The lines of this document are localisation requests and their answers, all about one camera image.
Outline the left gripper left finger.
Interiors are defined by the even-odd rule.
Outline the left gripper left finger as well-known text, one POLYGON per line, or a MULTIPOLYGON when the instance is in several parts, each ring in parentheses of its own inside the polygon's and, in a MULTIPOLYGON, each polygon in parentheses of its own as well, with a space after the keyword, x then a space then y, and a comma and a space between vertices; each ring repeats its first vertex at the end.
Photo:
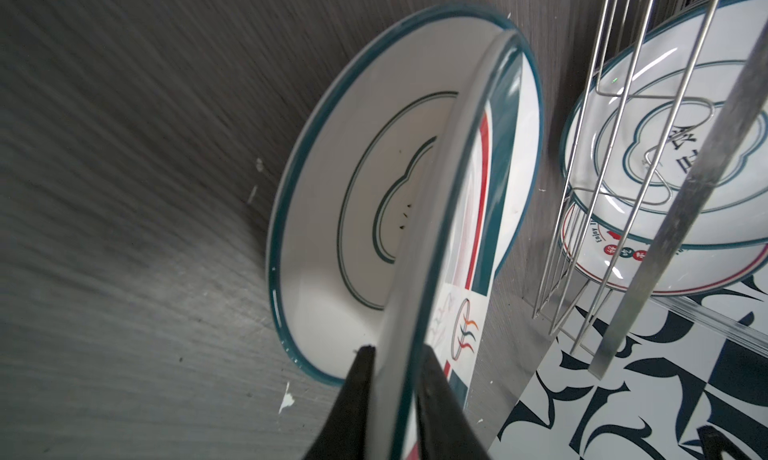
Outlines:
POLYGON ((363 459, 376 349, 361 347, 305 459, 363 459))

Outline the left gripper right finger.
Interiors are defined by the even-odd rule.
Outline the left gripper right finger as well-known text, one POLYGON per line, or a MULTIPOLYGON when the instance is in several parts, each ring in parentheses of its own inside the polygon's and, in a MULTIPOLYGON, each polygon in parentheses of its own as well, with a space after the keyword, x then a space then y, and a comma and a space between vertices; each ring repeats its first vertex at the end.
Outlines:
POLYGON ((421 459, 489 459, 429 345, 423 347, 416 383, 416 403, 421 459))

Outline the wire dish rack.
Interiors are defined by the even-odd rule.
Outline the wire dish rack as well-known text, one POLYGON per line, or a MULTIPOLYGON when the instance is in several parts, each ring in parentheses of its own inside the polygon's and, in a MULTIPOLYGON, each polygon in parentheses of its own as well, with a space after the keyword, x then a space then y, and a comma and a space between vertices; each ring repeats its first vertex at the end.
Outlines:
POLYGON ((652 26, 657 0, 602 0, 586 84, 561 134, 564 176, 534 309, 583 319, 574 349, 603 376, 649 298, 693 295, 767 262, 767 0, 698 0, 652 26))

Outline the white plate red green band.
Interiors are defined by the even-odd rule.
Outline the white plate red green band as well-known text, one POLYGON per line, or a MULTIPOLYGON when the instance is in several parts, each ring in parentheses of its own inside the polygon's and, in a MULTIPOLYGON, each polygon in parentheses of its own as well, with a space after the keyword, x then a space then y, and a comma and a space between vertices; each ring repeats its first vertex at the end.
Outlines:
POLYGON ((525 38, 492 40, 437 138, 395 261, 368 401, 364 455, 401 459, 417 442, 426 354, 469 384, 496 271, 528 206, 541 98, 525 38))

